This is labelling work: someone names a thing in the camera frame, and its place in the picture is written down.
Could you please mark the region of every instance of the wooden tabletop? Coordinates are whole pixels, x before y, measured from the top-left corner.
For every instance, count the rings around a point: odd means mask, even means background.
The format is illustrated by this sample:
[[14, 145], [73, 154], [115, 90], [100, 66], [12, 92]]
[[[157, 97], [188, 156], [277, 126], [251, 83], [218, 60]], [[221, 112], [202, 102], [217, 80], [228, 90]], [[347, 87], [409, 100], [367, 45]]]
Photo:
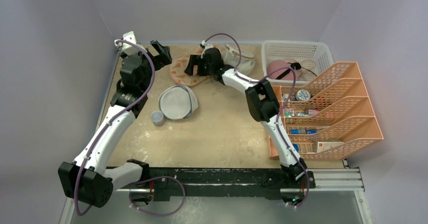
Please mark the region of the wooden tabletop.
[[[151, 46], [146, 45], [156, 55]], [[170, 45], [173, 59], [191, 54], [197, 45]], [[261, 46], [243, 46], [256, 56], [254, 79], [263, 76]], [[116, 67], [104, 115], [120, 79], [121, 60]], [[199, 108], [187, 119], [167, 120], [156, 127], [150, 114], [158, 108], [158, 98], [170, 86], [169, 66], [156, 71], [148, 101], [114, 150], [109, 166], [119, 166], [134, 158], [157, 167], [280, 167], [269, 159], [268, 135], [248, 111], [245, 95], [209, 78], [191, 87]], [[309, 168], [342, 169], [341, 161], [307, 160]]]

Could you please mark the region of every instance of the white plastic basket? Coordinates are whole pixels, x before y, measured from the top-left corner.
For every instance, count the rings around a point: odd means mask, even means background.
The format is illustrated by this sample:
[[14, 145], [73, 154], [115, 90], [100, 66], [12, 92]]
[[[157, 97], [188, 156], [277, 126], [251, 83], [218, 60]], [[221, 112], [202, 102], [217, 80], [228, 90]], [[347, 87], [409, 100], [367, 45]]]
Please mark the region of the white plastic basket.
[[[261, 61], [264, 75], [268, 74], [267, 67], [272, 61], [286, 58], [295, 59], [301, 63], [302, 67], [310, 69], [317, 75], [320, 75], [334, 63], [329, 47], [322, 42], [275, 40], [263, 42], [261, 46]], [[313, 60], [315, 63], [304, 62], [307, 59]], [[306, 85], [315, 79], [315, 75], [311, 72], [307, 70], [302, 71], [304, 81], [296, 81], [296, 86]], [[272, 85], [290, 86], [293, 83], [290, 80], [270, 78], [268, 80]]]

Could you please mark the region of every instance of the gray wall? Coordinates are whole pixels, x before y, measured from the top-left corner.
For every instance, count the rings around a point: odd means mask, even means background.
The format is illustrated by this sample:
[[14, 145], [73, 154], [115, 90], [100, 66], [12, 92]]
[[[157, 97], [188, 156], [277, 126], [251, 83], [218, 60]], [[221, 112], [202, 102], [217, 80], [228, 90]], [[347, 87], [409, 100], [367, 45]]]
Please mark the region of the gray wall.
[[93, 0], [0, 0], [1, 223], [58, 223], [57, 176], [90, 140], [113, 69]]
[[226, 32], [240, 42], [318, 41], [340, 0], [95, 0], [113, 36], [200, 42]]
[[428, 218], [428, 0], [342, 0], [321, 37], [337, 61], [358, 61], [385, 140], [360, 166], [376, 223]]

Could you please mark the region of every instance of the robotic arm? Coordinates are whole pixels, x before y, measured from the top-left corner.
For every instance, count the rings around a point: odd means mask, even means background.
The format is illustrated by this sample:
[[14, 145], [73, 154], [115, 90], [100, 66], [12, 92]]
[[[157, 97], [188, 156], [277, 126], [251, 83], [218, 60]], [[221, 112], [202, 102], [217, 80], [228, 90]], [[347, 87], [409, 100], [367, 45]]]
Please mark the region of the robotic arm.
[[[123, 39], [133, 44], [137, 43], [133, 32], [125, 34]], [[157, 41], [152, 41], [151, 44], [159, 53], [159, 55], [153, 56], [147, 52], [154, 62], [155, 70], [159, 70], [172, 62], [169, 47], [164, 47]], [[144, 91], [149, 87], [151, 74], [154, 73], [151, 71], [148, 60], [144, 55], [136, 53], [137, 51], [133, 47], [125, 43], [121, 46], [121, 57], [123, 58], [123, 65], [120, 70], [121, 79], [117, 82], [116, 93], [102, 123], [102, 126], [108, 124], [108, 128], [104, 132], [99, 128], [74, 161], [72, 163], [63, 162], [58, 169], [65, 195], [73, 198], [75, 197], [74, 192], [79, 169], [86, 161], [78, 186], [78, 200], [96, 207], [103, 207], [113, 191], [127, 184], [150, 178], [149, 164], [134, 159], [128, 160], [124, 165], [114, 169], [106, 168], [119, 140], [126, 129], [139, 116], [147, 101], [147, 96], [128, 111], [124, 111], [113, 122], [110, 122], [110, 120], [143, 95]], [[270, 83], [267, 80], [254, 83], [253, 79], [244, 75], [239, 75], [238, 77], [238, 72], [223, 63], [220, 51], [217, 48], [207, 43], [203, 46], [204, 52], [202, 55], [191, 55], [189, 66], [185, 72], [193, 75], [193, 66], [198, 65], [198, 75], [211, 75], [216, 81], [244, 93], [251, 116], [267, 130], [279, 152], [282, 170], [286, 179], [289, 182], [296, 182], [305, 174], [307, 167], [294, 147], [286, 146], [281, 138], [281, 135], [283, 135], [288, 143], [291, 143], [282, 122], [279, 123], [279, 127], [276, 124], [279, 103]], [[87, 156], [88, 149], [97, 140], [97, 137], [99, 139], [93, 148], [92, 154]]]

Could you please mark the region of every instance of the orange basket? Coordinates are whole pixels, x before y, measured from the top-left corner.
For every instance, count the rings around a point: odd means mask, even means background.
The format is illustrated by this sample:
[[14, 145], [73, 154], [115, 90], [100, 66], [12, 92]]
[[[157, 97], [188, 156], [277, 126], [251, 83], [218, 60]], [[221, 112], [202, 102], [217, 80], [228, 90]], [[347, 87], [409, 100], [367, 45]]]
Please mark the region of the orange basket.
[[[289, 86], [273, 86], [280, 106], [282, 95], [290, 92]], [[310, 117], [285, 117], [282, 121], [287, 132], [291, 129], [324, 127], [314, 134], [289, 134], [292, 143], [299, 146], [301, 157], [306, 159], [342, 160], [355, 152], [383, 139], [370, 98], [357, 62], [338, 62], [305, 86], [312, 95], [307, 101], [289, 101], [286, 108], [297, 113], [306, 109], [319, 112]], [[318, 141], [342, 141], [343, 144], [322, 152], [315, 152]], [[269, 138], [270, 158], [278, 159], [278, 152]]]

